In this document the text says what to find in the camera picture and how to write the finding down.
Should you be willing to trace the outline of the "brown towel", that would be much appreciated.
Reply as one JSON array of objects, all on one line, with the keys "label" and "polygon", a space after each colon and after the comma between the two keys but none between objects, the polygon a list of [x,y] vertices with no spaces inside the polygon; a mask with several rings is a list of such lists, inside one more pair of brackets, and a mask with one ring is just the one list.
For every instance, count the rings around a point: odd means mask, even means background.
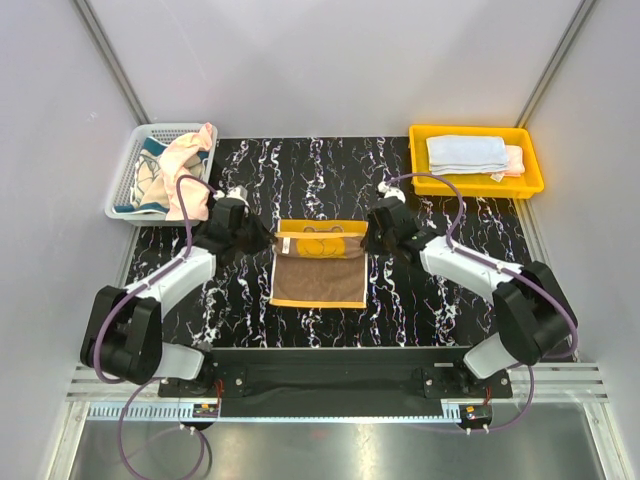
[{"label": "brown towel", "polygon": [[362,220],[282,219],[273,245],[274,306],[363,309],[367,301],[368,254]]}]

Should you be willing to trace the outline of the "light blue white towel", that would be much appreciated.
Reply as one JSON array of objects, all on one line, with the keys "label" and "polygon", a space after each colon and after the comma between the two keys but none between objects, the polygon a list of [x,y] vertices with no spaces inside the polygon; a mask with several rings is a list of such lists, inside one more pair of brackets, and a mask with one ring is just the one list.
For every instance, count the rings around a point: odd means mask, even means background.
[{"label": "light blue white towel", "polygon": [[425,141],[435,175],[496,173],[507,169],[504,140],[496,136],[442,135]]}]

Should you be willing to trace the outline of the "pink rabbit towel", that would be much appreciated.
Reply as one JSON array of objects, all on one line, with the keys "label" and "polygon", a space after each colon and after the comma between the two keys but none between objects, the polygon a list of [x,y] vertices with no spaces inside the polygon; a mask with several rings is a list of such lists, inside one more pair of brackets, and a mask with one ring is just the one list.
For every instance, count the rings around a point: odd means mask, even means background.
[{"label": "pink rabbit towel", "polygon": [[501,182],[505,177],[517,178],[525,172],[523,161],[523,149],[516,145],[506,145],[508,157],[507,168],[501,172],[493,173],[490,178],[496,182]]}]

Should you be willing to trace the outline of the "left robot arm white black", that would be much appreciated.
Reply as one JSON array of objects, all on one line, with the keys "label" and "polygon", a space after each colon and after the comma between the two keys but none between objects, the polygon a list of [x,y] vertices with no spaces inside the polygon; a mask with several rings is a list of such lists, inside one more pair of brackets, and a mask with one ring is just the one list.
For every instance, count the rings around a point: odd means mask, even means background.
[{"label": "left robot arm white black", "polygon": [[245,187],[217,194],[209,219],[176,258],[124,288],[105,286],[98,291],[80,362],[105,383],[143,385],[158,378],[180,379],[193,395],[208,394],[216,372],[205,365],[206,354],[165,342],[164,317],[237,257],[260,253],[274,240],[250,209]]}]

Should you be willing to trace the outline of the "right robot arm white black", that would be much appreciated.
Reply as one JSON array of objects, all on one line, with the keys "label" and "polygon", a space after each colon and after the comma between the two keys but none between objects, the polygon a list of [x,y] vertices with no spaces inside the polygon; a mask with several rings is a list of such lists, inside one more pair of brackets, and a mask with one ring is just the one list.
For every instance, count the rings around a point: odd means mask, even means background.
[{"label": "right robot arm white black", "polygon": [[486,300],[495,315],[497,332],[471,347],[454,363],[454,384],[466,396],[486,389],[490,377],[507,368],[532,367],[561,343],[568,356],[577,348],[577,319],[550,267],[535,261],[526,265],[497,260],[453,239],[464,213],[440,233],[420,227],[406,205],[396,180],[378,184],[380,199],[368,214],[363,247],[376,255],[392,255],[426,273],[452,281]]}]

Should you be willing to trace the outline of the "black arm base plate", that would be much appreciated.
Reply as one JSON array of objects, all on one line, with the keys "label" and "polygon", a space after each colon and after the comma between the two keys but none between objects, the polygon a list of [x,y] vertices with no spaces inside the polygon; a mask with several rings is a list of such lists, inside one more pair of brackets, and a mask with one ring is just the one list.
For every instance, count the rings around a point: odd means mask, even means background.
[{"label": "black arm base plate", "polygon": [[384,391],[426,398],[483,400],[513,397],[505,370],[487,380],[460,372],[466,347],[217,348],[205,355],[205,381],[171,380],[159,387],[164,398],[242,398],[276,389],[302,391]]}]

